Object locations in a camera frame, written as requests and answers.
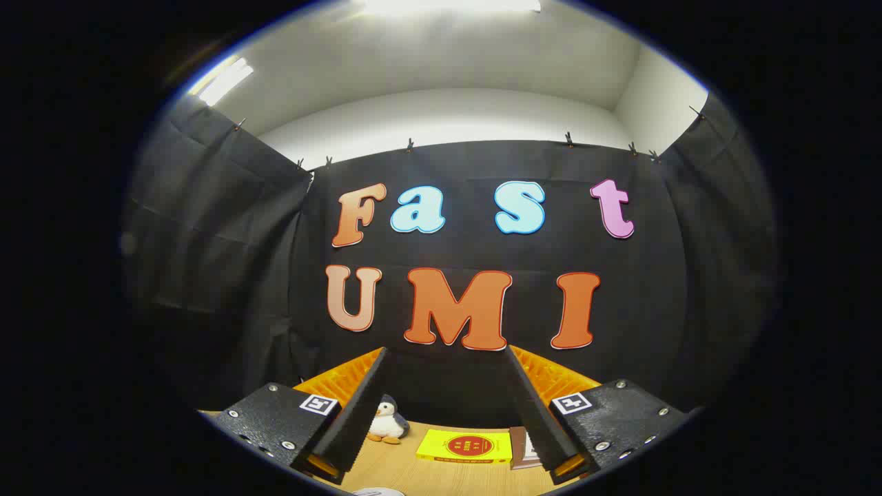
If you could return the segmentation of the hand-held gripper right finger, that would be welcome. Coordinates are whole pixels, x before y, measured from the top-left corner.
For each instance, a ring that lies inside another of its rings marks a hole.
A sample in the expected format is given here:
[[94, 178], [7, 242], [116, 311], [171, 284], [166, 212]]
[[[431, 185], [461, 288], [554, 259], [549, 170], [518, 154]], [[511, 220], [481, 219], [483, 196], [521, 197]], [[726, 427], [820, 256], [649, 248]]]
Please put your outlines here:
[[504, 350], [507, 391], [554, 484], [617, 468], [690, 416], [637, 383], [599, 383], [515, 346]]

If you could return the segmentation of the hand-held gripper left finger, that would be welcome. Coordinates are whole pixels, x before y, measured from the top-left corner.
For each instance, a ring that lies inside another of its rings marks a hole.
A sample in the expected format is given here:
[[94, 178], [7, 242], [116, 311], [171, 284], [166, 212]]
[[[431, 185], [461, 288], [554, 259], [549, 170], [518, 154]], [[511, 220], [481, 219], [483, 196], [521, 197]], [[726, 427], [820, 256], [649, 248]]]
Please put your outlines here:
[[205, 418], [272, 464], [341, 484], [384, 395], [389, 357], [381, 347], [293, 387], [269, 382]]

